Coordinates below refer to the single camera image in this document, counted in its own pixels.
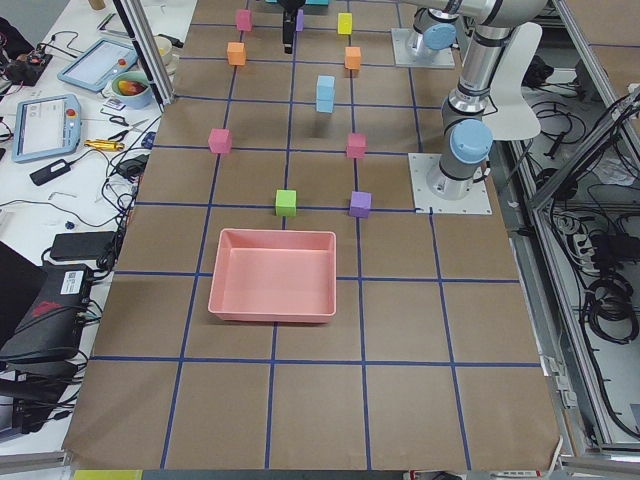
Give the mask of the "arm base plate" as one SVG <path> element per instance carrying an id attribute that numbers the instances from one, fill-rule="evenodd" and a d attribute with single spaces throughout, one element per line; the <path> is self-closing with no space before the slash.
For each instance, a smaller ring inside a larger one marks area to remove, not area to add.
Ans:
<path id="1" fill-rule="evenodd" d="M 491 215 L 482 171 L 467 180 L 453 180 L 440 169 L 440 154 L 409 153 L 414 211 L 421 214 Z"/>
<path id="2" fill-rule="evenodd" d="M 419 34 L 413 28 L 393 28 L 392 46 L 396 66 L 453 69 L 451 46 L 456 39 L 452 24 L 434 25 Z"/>

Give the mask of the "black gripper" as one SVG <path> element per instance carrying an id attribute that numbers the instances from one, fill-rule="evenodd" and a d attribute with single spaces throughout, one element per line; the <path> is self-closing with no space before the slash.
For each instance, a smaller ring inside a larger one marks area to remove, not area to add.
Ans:
<path id="1" fill-rule="evenodd" d="M 287 10 L 299 10 L 305 5 L 305 0 L 277 0 L 284 9 L 282 16 L 282 44 L 286 54 L 293 53 L 295 39 L 295 12 Z"/>

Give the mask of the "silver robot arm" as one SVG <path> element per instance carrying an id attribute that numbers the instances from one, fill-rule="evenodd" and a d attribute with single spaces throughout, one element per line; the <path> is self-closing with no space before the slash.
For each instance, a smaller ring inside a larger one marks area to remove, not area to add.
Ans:
<path id="1" fill-rule="evenodd" d="M 415 1 L 413 28 L 419 43 L 431 49 L 427 32 L 460 15 L 474 19 L 474 32 L 457 86 L 442 107 L 444 152 L 427 174 L 429 189 L 445 200 L 464 198 L 493 143 L 482 122 L 491 82 L 514 30 L 533 20 L 544 1 Z"/>
<path id="2" fill-rule="evenodd" d="M 301 10 L 306 1 L 277 1 L 283 9 L 282 44 L 284 52 L 291 54 L 296 38 L 296 31 L 301 20 Z M 413 33 L 410 36 L 409 48 L 414 54 L 424 49 L 441 51 L 449 48 L 456 39 L 455 22 L 459 15 L 452 11 L 418 7 L 413 17 Z"/>

